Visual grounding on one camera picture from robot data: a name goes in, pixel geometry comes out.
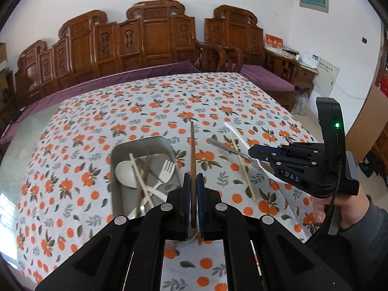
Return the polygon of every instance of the human hand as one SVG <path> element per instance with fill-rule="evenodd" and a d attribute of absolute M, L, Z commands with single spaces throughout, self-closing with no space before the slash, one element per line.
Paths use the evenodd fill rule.
<path fill-rule="evenodd" d="M 331 196 L 325 199 L 318 199 L 310 196 L 310 201 L 313 205 L 314 218 L 322 223 L 325 219 L 325 207 L 331 202 Z M 357 196 L 337 194 L 334 200 L 335 206 L 341 207 L 341 228 L 347 230 L 352 225 L 360 221 L 369 209 L 369 199 L 360 187 Z"/>

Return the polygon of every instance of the wooden sofa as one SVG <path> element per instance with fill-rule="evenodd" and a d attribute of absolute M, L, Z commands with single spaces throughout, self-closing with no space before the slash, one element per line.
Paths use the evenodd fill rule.
<path fill-rule="evenodd" d="M 213 18 L 205 19 L 205 42 L 224 46 L 226 71 L 240 72 L 243 64 L 258 65 L 293 84 L 301 67 L 299 62 L 264 48 L 263 29 L 250 11 L 229 5 L 214 9 Z M 266 91 L 280 105 L 291 111 L 296 91 Z"/>
<path fill-rule="evenodd" d="M 63 24 L 51 48 L 36 41 L 17 61 L 16 93 L 0 111 L 0 134 L 14 111 L 105 75 L 186 60 L 203 72 L 222 72 L 224 48 L 198 42 L 194 17 L 184 13 L 175 0 L 139 2 L 123 23 L 108 22 L 105 12 L 93 10 Z"/>

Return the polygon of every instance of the purple cushion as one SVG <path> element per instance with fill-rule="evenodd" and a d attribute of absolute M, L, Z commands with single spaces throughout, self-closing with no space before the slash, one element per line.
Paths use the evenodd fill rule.
<path fill-rule="evenodd" d="M 243 64 L 240 74 L 263 91 L 291 92 L 295 87 L 259 65 Z"/>
<path fill-rule="evenodd" d="M 31 104 L 26 109 L 24 109 L 18 120 L 15 123 L 11 124 L 6 130 L 6 132 L 3 134 L 0 139 L 0 144 L 6 144 L 12 141 L 24 119 L 50 106 L 61 103 L 68 98 L 88 93 L 96 89 L 112 86 L 115 84 L 122 84 L 141 79 L 149 79 L 151 77 L 161 77 L 174 74 L 189 73 L 200 73 L 200 71 L 190 61 L 184 61 L 176 64 L 166 64 L 157 67 L 148 67 L 144 69 L 108 75 L 99 79 L 75 85 L 71 88 L 63 89 L 57 93 L 42 98 L 41 100 Z"/>

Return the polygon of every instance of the gray tray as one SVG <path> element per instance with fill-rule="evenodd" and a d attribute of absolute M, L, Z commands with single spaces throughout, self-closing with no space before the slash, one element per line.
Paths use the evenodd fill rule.
<path fill-rule="evenodd" d="M 113 215 L 129 215 L 136 208 L 137 189 L 123 186 L 116 178 L 114 170 L 116 165 L 122 161 L 129 161 L 129 154 L 132 153 L 136 158 L 141 158 L 143 161 L 147 155 L 151 156 L 151 171 L 157 176 L 159 175 L 164 161 L 167 159 L 175 163 L 174 150 L 171 147 L 170 141 L 162 136 L 153 136 L 141 138 L 133 141 L 124 142 L 115 146 L 111 155 L 111 189 L 112 189 L 112 206 Z M 148 173 L 146 185 L 152 187 L 158 179 L 151 173 Z M 182 187 L 182 181 L 179 180 L 177 169 L 175 168 L 171 180 L 167 184 L 159 186 L 158 190 L 168 194 L 170 190 Z M 162 203 L 162 200 L 156 196 L 151 197 L 155 206 Z M 150 206 L 147 204 L 145 210 L 148 211 Z"/>

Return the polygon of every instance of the gray sleeve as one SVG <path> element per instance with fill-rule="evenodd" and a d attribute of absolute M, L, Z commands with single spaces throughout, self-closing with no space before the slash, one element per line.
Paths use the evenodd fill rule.
<path fill-rule="evenodd" d="M 356 274 L 361 286 L 374 277 L 388 252 L 388 214 L 370 201 L 365 216 L 340 233 L 352 246 Z"/>

